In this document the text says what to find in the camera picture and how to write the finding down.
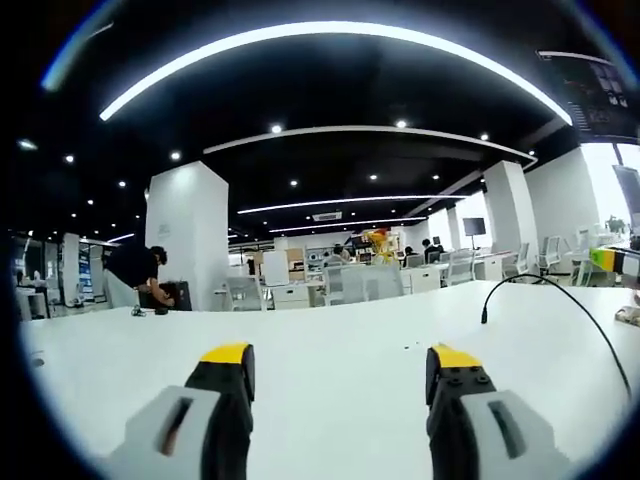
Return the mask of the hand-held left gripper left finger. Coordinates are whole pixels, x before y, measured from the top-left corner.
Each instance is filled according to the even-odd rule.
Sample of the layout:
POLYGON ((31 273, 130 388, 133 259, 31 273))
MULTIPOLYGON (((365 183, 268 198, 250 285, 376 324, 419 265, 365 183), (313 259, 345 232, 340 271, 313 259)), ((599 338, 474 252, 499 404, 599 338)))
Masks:
POLYGON ((109 479, 245 479, 254 427, 255 354, 219 346, 182 386, 164 388, 125 426, 105 459, 109 479))

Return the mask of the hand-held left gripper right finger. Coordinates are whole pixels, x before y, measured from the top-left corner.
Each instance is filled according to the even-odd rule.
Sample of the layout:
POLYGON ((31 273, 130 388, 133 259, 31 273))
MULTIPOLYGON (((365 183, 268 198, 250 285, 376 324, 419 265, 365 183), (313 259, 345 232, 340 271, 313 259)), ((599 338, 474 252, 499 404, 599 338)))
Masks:
POLYGON ((425 402, 435 479, 564 479, 570 460, 552 426, 510 390, 498 390, 475 357, 428 349, 425 402))

